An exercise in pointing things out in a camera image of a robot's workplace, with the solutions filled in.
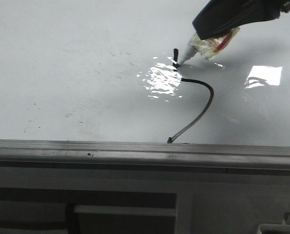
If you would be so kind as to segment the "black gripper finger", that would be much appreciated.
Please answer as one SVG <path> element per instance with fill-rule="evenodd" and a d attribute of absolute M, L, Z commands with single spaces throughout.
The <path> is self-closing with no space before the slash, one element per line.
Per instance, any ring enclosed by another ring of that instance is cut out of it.
<path fill-rule="evenodd" d="M 245 24 L 278 19 L 282 12 L 290 12 L 290 0 L 211 0 L 192 25 L 200 39 L 209 39 Z"/>

